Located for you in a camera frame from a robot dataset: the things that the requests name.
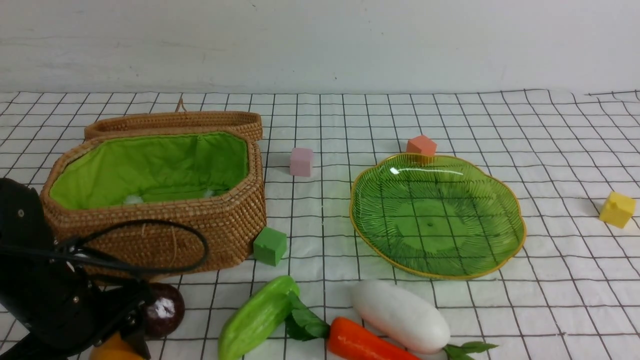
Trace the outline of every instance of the foam block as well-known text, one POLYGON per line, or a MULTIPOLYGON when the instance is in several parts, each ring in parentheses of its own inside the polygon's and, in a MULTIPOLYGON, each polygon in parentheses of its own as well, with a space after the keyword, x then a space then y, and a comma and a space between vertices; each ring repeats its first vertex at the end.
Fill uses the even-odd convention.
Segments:
POLYGON ((262 229, 253 242, 253 256, 257 261, 277 266, 287 251, 287 235, 270 227, 262 229))
POLYGON ((409 140, 406 144, 406 151, 414 154, 434 156, 438 145, 430 138, 420 135, 409 140))
POLYGON ((623 229, 636 212, 636 200, 611 192, 600 212, 600 221, 623 229))
POLYGON ((291 151, 289 173, 293 176, 311 176, 314 162, 314 151, 304 147, 296 147, 291 151))

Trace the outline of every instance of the green plate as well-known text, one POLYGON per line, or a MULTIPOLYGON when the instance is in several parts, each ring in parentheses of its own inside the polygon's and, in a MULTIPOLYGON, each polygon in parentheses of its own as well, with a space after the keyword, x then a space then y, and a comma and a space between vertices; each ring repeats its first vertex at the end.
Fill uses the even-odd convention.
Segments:
POLYGON ((380 256, 438 279, 496 271, 527 232, 513 192, 452 156, 401 154, 365 170, 353 184, 349 215, 380 256))

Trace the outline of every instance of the orange fruit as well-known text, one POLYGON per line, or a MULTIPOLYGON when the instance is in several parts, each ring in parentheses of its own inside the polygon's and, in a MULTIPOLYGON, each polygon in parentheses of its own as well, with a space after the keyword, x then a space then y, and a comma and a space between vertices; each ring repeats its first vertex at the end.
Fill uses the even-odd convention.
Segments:
POLYGON ((144 360, 144 358, 122 340, 119 332, 116 332, 107 342, 91 350, 89 360, 144 360))

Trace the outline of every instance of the yellow cube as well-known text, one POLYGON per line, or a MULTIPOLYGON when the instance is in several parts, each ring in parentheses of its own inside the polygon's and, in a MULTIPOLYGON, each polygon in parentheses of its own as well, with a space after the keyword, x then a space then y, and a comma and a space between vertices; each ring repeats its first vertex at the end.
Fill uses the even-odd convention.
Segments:
POLYGON ((600 220, 622 229, 634 216, 636 200, 621 193, 611 192, 600 212, 600 220))

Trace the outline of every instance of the pink cube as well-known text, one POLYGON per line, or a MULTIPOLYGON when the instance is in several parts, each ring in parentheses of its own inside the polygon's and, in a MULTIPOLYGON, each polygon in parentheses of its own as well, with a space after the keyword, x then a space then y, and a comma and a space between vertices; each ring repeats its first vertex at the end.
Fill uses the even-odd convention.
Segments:
POLYGON ((311 176, 313 168, 314 151, 304 147, 295 147, 291 151, 291 163, 289 173, 293 176, 311 176))
POLYGON ((436 154, 436 147, 437 144, 432 139, 420 135, 409 140, 406 144, 406 151, 414 154, 434 156, 436 154))

